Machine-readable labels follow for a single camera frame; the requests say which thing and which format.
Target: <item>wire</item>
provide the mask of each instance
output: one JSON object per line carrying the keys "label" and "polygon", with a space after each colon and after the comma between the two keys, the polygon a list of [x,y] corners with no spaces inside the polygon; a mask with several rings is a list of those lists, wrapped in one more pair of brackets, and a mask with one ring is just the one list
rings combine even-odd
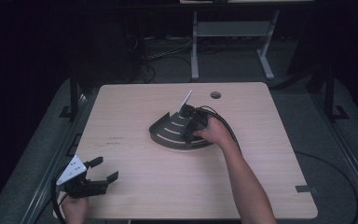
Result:
{"label": "wire", "polygon": [[65,193],[65,194],[62,196],[61,201],[60,201],[60,203],[58,204],[58,206],[60,206],[60,205],[62,204],[63,200],[65,200],[66,197],[68,197],[68,193]]}
{"label": "wire", "polygon": [[357,191],[354,187],[354,185],[352,184],[352,182],[350,181],[350,179],[348,178],[347,175],[344,174],[343,171],[341,171],[338,167],[336,167],[335,164],[331,163],[330,161],[326,161],[322,158],[319,158],[319,157],[316,157],[316,156],[313,156],[313,155],[310,155],[308,153],[305,153],[305,152],[300,152],[300,151],[295,151],[296,154],[299,154],[299,155],[303,155],[303,156],[307,156],[307,157],[310,157],[310,158],[313,158],[315,160],[318,160],[318,161],[321,161],[321,162],[324,162],[325,164],[331,166],[332,168],[334,168],[336,171],[338,171],[342,176],[344,176],[344,178],[347,180],[348,184],[351,186],[351,190],[353,192],[353,195],[354,195],[354,198],[355,198],[355,201],[356,201],[356,212],[354,214],[354,217],[353,217],[353,220],[351,221],[352,224],[356,223],[357,219],[358,219],[358,194],[357,194]]}
{"label": "wire", "polygon": [[[55,179],[57,179],[57,176],[61,173],[61,172],[63,172],[63,170],[65,169],[65,167],[62,167],[59,171],[57,171],[57,173],[55,174],[55,176],[54,176],[54,178],[52,179],[52,181],[54,180],[54,185],[55,185]],[[45,212],[45,210],[46,210],[46,208],[48,207],[48,204],[50,203],[50,202],[52,202],[52,198],[50,197],[49,199],[48,199],[48,201],[45,203],[45,205],[43,205],[43,207],[42,207],[42,209],[40,210],[40,212],[39,212],[39,214],[37,215],[37,217],[36,217],[36,219],[34,220],[34,224],[39,220],[39,218],[42,216],[42,214]]]}
{"label": "wire", "polygon": [[157,58],[160,58],[160,57],[168,56],[168,55],[171,55],[171,54],[174,54],[174,53],[177,53],[177,52],[180,52],[182,50],[190,48],[192,43],[193,43],[193,41],[190,40],[186,44],[184,44],[183,46],[178,47],[176,49],[170,49],[170,50],[162,52],[160,54],[150,55],[150,56],[146,56],[146,57],[143,56],[141,58],[144,59],[144,60],[153,60],[153,59],[157,59]]}
{"label": "wire", "polygon": [[133,51],[138,47],[138,38],[136,38],[135,35],[126,35],[126,37],[132,37],[135,40],[134,46],[131,49],[128,49],[129,51]]}
{"label": "wire", "polygon": [[212,110],[215,114],[217,114],[217,112],[214,109],[212,109],[210,106],[203,105],[203,106],[200,106],[200,108],[208,108],[208,109]]}
{"label": "wire", "polygon": [[154,69],[154,67],[152,67],[151,65],[146,65],[146,70],[147,72],[149,71],[149,69],[152,71],[152,77],[147,79],[146,77],[146,73],[142,70],[142,68],[139,68],[138,70],[138,77],[144,82],[144,84],[150,83],[153,81],[153,79],[156,77],[156,70]]}
{"label": "wire", "polygon": [[56,175],[51,179],[51,203],[53,205],[53,210],[57,216],[57,219],[60,221],[60,223],[65,224],[65,220],[62,217],[60,207],[57,204],[57,192],[56,192],[56,180],[60,173],[63,172],[63,170],[66,168],[66,166],[63,166],[60,170],[57,171]]}
{"label": "wire", "polygon": [[223,46],[220,43],[212,41],[210,38],[198,42],[200,42],[198,46],[200,54],[216,54],[224,51]]}
{"label": "wire", "polygon": [[185,62],[188,66],[190,66],[190,68],[191,68],[191,63],[188,61],[188,60],[186,60],[186,59],[184,59],[184,58],[181,58],[181,57],[179,57],[179,56],[163,56],[163,57],[160,57],[160,58],[158,58],[159,60],[160,59],[179,59],[179,60],[181,60],[181,61],[183,61],[183,62]]}
{"label": "wire", "polygon": [[185,36],[185,37],[165,37],[164,38],[167,41],[171,41],[173,43],[183,44],[187,42],[188,40],[191,40],[191,37]]}

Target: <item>table top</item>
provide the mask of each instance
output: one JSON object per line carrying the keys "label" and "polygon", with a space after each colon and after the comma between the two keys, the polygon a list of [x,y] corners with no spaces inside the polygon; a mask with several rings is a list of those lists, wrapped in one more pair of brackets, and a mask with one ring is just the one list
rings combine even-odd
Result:
{"label": "table top", "polygon": [[[89,217],[124,219],[239,218],[226,162],[216,145],[189,151],[166,148],[149,127],[187,102],[212,107],[231,126],[243,157],[264,187],[276,218],[313,218],[317,208],[269,89],[264,83],[107,85],[100,89],[76,155],[102,156],[87,179],[119,171],[105,195],[91,197]],[[213,99],[213,91],[221,93]]]}

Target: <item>floor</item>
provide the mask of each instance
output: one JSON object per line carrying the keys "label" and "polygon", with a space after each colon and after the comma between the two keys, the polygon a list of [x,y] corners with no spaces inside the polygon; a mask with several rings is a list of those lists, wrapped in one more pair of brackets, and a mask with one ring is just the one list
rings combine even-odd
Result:
{"label": "floor", "polygon": [[[186,41],[147,40],[149,56],[185,47],[150,60],[148,67],[139,68],[139,76],[131,83],[259,81],[273,87],[291,77],[286,72],[296,42],[271,44],[268,59],[276,77],[267,80],[255,52],[263,39],[205,39],[200,43],[204,48],[199,55],[200,79],[191,80]],[[278,223],[358,223],[358,182],[344,156],[344,149],[349,148],[358,160],[358,108],[347,89],[336,81],[335,105],[341,105],[349,119],[332,123],[321,106],[324,90],[317,94],[306,91],[309,79],[305,77],[284,90],[271,90],[271,95],[311,187],[319,215],[312,220],[278,220]],[[67,155],[76,150],[74,141],[84,130],[97,94],[98,88],[94,88],[81,98],[79,114],[69,122],[68,118],[60,118],[62,109],[70,104],[69,81],[62,83],[0,196],[0,223],[34,223],[39,214],[36,223],[58,223],[49,202],[49,180],[70,160]],[[87,223],[128,223],[128,220],[88,220]],[[131,223],[214,222],[133,220]]]}

